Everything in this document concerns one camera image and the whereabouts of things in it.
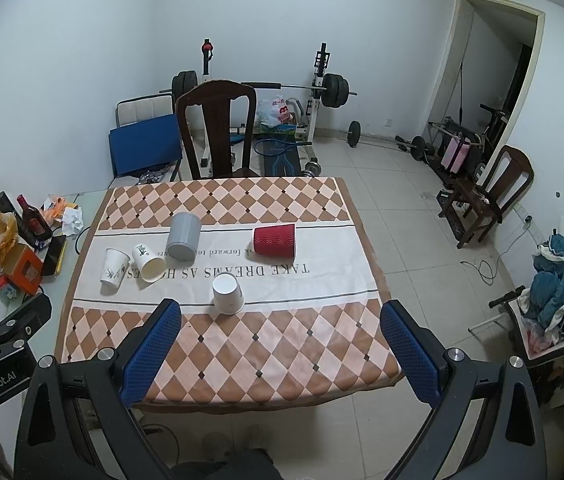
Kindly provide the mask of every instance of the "blue board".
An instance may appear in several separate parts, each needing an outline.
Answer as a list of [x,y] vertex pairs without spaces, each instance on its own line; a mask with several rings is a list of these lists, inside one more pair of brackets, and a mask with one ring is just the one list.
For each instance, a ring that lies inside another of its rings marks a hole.
[[174,114],[111,130],[108,143],[115,177],[182,158]]

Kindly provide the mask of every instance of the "metal bolt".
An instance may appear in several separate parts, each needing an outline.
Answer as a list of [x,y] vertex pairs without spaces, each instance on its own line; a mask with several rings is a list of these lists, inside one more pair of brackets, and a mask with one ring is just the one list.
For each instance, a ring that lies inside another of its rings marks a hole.
[[466,355],[464,354],[464,352],[462,352],[459,348],[451,348],[448,351],[448,356],[453,360],[453,361],[461,361],[464,359],[464,357],[466,357]]
[[37,364],[40,365],[40,368],[48,368],[50,365],[52,365],[53,361],[54,359],[52,355],[45,355],[39,361],[37,361]]
[[524,366],[524,361],[521,360],[521,358],[519,358],[517,355],[511,355],[511,357],[508,358],[508,363],[513,368],[521,368]]
[[112,348],[102,348],[99,352],[97,352],[97,358],[100,361],[108,361],[115,355],[115,350]]

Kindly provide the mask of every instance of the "door frame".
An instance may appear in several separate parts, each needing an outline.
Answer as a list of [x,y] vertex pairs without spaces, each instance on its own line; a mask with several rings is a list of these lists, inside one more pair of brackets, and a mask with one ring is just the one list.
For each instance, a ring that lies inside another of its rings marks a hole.
[[[522,110],[522,107],[524,105],[524,101],[526,100],[526,95],[528,94],[528,90],[531,86],[531,81],[533,81],[533,76],[536,72],[537,60],[540,56],[540,48],[542,47],[542,37],[544,36],[544,21],[545,21],[545,18],[546,18],[546,15],[542,10],[534,9],[533,7],[529,7],[529,6],[526,6],[524,4],[514,2],[512,0],[485,0],[485,1],[494,2],[494,3],[500,4],[500,5],[512,7],[514,9],[518,9],[518,10],[523,10],[524,12],[528,12],[529,14],[534,15],[534,16],[537,17],[537,27],[536,27],[536,37],[534,39],[534,44],[533,44],[533,51],[531,52],[531,59],[530,59],[530,62],[528,64],[526,76],[524,77],[522,89],[520,90],[520,95],[518,96],[518,100],[516,102],[516,105],[513,108],[513,111],[511,112],[511,117],[508,120],[508,124],[505,127],[504,132],[502,133],[502,136],[500,137],[500,141],[498,142],[498,145],[495,148],[493,155],[491,155],[491,158],[489,159],[489,163],[487,164],[486,169],[482,173],[482,177],[481,177],[480,180],[485,179],[486,176],[489,174],[489,171],[491,170],[491,168],[494,164],[494,161],[495,161],[497,154],[500,152],[502,146],[504,146],[507,143],[508,138],[511,136],[511,133],[513,132],[513,128],[515,127],[515,124],[518,120],[518,117],[520,116],[520,111]],[[424,127],[422,127],[422,129],[421,129],[421,131],[425,134],[425,136],[428,136],[430,134],[430,126],[428,126],[428,122],[439,120],[439,118],[432,118],[432,114],[433,114],[433,111],[436,108],[438,108],[438,106],[436,106],[436,105],[440,104],[436,101],[437,101],[437,98],[438,98],[438,93],[440,92],[440,86],[441,86],[441,83],[442,83],[444,72],[446,72],[447,65],[449,65],[449,62],[450,62],[449,58],[450,58],[450,54],[451,54],[451,48],[453,46],[453,42],[454,42],[454,38],[456,36],[456,31],[457,31],[457,28],[458,28],[458,23],[459,23],[459,18],[460,18],[460,5],[462,5],[462,0],[456,0],[456,8],[454,10],[453,22],[451,24],[451,28],[450,28],[448,37],[446,39],[446,45],[444,46],[443,61],[442,61],[442,64],[440,66],[440,72],[438,73],[438,78],[436,79],[435,86],[433,87],[433,91],[431,92],[431,96],[430,96],[430,99],[429,99],[429,102],[428,102],[427,115],[426,115],[427,118],[425,119]]]

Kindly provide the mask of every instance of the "small bottle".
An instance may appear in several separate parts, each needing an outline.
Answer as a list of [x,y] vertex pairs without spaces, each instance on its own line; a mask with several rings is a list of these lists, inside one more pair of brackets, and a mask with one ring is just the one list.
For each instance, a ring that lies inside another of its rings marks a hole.
[[17,295],[19,294],[17,287],[9,282],[8,278],[4,275],[0,276],[0,292],[9,300],[17,299]]
[[39,209],[28,205],[23,195],[17,197],[19,205],[22,207],[22,218],[25,224],[40,242],[52,237],[52,230],[39,212]]
[[17,221],[17,232],[27,244],[29,244],[34,250],[36,250],[38,244],[35,236],[33,235],[33,233],[31,233],[31,230],[24,223],[24,219],[15,210],[15,206],[13,206],[13,203],[8,199],[3,191],[0,192],[0,212],[12,213],[13,215],[15,215],[15,221]]

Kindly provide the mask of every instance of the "doorway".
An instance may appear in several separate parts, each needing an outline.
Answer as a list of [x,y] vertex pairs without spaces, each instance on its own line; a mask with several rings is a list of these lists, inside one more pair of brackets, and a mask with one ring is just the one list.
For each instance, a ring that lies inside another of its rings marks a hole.
[[539,10],[508,0],[457,0],[425,138],[440,156],[450,137],[432,124],[481,143],[463,168],[471,180],[490,169],[510,136],[533,79],[543,30]]

